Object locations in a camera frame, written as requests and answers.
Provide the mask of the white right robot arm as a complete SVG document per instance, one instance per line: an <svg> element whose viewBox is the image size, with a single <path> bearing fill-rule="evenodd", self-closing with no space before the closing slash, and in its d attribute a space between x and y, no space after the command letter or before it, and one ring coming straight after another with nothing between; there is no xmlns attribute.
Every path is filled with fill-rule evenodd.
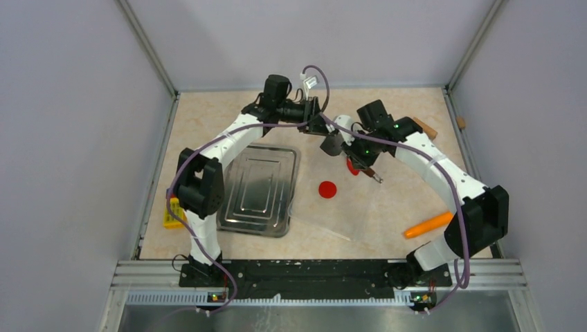
<svg viewBox="0 0 587 332"><path fill-rule="evenodd" d="M509 194L470 176L442 153L412 118L394 119L381 100L358 109L362 131L339 119L325 119L330 131L343 137L346 154L356 167L370 167L389 153L411 168L444 201L453 218L443 235L407 256L406 276L424 285L434 269L471 256L502 239L508 231Z"/></svg>

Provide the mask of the red dough piece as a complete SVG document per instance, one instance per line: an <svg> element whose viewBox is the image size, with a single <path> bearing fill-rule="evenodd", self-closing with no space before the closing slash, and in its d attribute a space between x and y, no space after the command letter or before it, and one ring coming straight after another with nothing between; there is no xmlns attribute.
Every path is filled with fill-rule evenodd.
<svg viewBox="0 0 587 332"><path fill-rule="evenodd" d="M360 170L354 168L352 161L349 158L347 158L346 165L347 165L347 169L349 170L349 172L353 176L358 176L359 173L361 172Z"/></svg>

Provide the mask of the steel rectangular tray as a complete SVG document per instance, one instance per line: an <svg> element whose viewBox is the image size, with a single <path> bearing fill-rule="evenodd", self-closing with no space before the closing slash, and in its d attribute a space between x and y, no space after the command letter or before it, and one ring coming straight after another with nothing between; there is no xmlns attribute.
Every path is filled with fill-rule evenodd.
<svg viewBox="0 0 587 332"><path fill-rule="evenodd" d="M225 196L217 229L280 238L289 231L300 151L281 145L251 144L224 172Z"/></svg>

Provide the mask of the round red dough wrapper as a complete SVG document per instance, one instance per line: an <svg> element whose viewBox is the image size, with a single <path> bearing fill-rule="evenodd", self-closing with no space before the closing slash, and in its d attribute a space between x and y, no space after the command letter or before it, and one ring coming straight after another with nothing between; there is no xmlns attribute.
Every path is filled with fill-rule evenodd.
<svg viewBox="0 0 587 332"><path fill-rule="evenodd" d="M334 198L337 193L337 186L331 181L323 181L318 186L318 193L324 199Z"/></svg>

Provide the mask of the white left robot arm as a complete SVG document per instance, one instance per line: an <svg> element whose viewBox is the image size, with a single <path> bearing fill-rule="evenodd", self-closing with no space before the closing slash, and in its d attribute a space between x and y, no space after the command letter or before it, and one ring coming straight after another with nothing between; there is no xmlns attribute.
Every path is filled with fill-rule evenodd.
<svg viewBox="0 0 587 332"><path fill-rule="evenodd" d="M224 202L224 170L246 147L266 136L272 128L297 128L302 133L326 136L318 98L310 90L316 76L300 76L301 96L289 98L292 84L282 75L272 74L256 99L246 105L227 129L196 150L185 148L179 155L177 172L168 196L176 197L192 237L188 266L206 286L222 277L222 251L217 239L216 213Z"/></svg>

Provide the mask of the metal spatula wooden handle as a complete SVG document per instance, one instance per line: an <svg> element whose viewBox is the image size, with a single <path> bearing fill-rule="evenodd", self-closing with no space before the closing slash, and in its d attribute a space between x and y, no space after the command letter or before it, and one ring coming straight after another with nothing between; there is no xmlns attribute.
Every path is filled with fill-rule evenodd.
<svg viewBox="0 0 587 332"><path fill-rule="evenodd" d="M368 176L369 178L373 179L377 183L379 183L379 184L383 183L382 177L380 177L380 175L378 175L378 173L376 173L376 171L374 171L373 168L369 167L369 168L366 168L366 169L362 169L361 171L366 176Z"/></svg>

